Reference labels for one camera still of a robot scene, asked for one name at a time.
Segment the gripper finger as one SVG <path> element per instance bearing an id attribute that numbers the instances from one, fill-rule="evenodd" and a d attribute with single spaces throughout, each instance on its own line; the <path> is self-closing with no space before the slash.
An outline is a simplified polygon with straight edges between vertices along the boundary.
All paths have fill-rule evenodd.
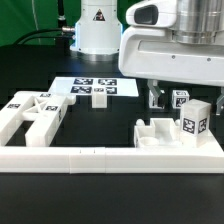
<path id="1" fill-rule="evenodd" d="M 216 101 L 216 115 L 220 115 L 224 109 L 224 87 L 221 87 L 221 94 Z"/>
<path id="2" fill-rule="evenodd" d="M 157 80 L 149 79 L 147 81 L 147 85 L 148 85 L 149 91 L 152 91 L 155 97 L 160 96 L 162 90 L 159 88 Z"/>

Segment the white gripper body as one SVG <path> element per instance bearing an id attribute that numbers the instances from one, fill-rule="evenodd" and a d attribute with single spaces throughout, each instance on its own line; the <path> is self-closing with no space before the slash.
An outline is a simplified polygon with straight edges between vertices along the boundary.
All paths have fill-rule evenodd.
<path id="1" fill-rule="evenodd" d="M 174 42 L 164 29 L 128 28 L 121 39 L 124 76 L 224 87 L 224 46 Z"/>

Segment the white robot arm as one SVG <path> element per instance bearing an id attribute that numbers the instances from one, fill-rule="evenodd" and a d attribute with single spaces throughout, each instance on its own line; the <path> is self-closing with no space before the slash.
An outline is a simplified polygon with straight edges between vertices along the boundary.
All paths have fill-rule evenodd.
<path id="1" fill-rule="evenodd" d="M 142 0 L 117 19 L 117 0 L 81 0 L 72 53 L 87 60 L 118 57 L 121 73 L 148 81 L 159 105 L 160 81 L 219 86 L 224 108 L 224 0 Z"/>

